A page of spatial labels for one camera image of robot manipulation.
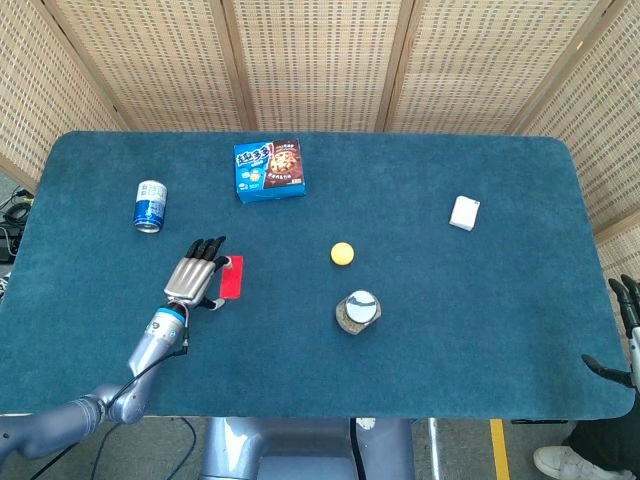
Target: soda can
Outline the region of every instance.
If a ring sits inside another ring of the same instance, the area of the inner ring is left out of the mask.
[[[164,223],[167,204],[167,187],[155,180],[145,180],[138,185],[133,224],[141,232],[156,233]]]

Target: small white box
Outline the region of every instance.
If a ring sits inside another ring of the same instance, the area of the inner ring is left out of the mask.
[[[476,215],[478,215],[480,202],[462,195],[456,198],[456,203],[451,212],[451,220],[449,224],[454,227],[464,228],[471,231],[476,223]]]

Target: woven panel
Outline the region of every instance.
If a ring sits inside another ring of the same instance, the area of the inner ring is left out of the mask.
[[[0,32],[0,158],[32,188],[61,134],[119,126],[30,2],[0,2]]]
[[[373,130],[399,0],[233,5],[260,129]]]
[[[640,207],[638,45],[629,2],[527,129],[569,145],[595,230]]]
[[[389,124],[503,133],[595,0],[427,0]]]
[[[51,3],[132,127],[240,129],[208,1]]]
[[[640,225],[617,235],[598,246],[600,263],[606,278],[620,279],[623,273],[640,280]],[[624,337],[624,327],[615,295],[609,292],[616,314],[618,330]]]

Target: red block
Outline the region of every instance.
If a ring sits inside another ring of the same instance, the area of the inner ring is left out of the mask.
[[[220,278],[219,298],[236,299],[242,293],[242,270],[244,257],[242,255],[227,255],[231,259],[231,267],[222,267]]]

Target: black pants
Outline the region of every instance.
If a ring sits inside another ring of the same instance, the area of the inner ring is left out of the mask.
[[[578,422],[564,444],[604,470],[630,470],[640,478],[640,395],[624,417]]]

